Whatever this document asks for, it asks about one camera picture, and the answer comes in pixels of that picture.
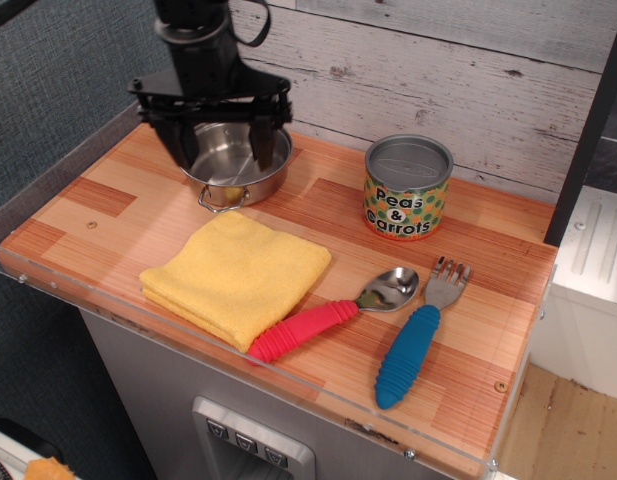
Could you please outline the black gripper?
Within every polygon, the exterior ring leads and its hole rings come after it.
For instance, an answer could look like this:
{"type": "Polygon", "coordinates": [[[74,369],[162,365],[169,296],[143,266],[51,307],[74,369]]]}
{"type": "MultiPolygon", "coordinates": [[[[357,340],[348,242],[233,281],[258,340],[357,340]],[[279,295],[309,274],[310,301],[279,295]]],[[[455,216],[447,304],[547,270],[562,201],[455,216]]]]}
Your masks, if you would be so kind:
{"type": "MultiPolygon", "coordinates": [[[[173,66],[136,77],[128,84],[142,107],[184,112],[205,121],[252,122],[249,141],[259,169],[273,161],[275,125],[292,120],[290,82],[247,66],[229,30],[205,34],[192,30],[161,32],[173,66]]],[[[189,170],[199,155],[195,125],[187,120],[153,118],[151,125],[175,163],[189,170]]]]}

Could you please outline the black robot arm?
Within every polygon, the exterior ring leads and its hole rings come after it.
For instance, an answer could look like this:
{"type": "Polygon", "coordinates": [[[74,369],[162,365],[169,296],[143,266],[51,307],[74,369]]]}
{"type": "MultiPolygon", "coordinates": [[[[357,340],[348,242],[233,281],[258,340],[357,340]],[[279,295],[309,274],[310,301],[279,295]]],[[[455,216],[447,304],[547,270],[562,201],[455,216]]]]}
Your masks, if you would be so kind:
{"type": "Polygon", "coordinates": [[[260,170],[273,160],[275,134],[292,119],[289,80],[249,67],[226,1],[158,1],[155,31],[168,46],[170,70],[133,79],[129,90],[172,159],[189,168],[200,151],[195,129],[241,123],[260,170]]]}

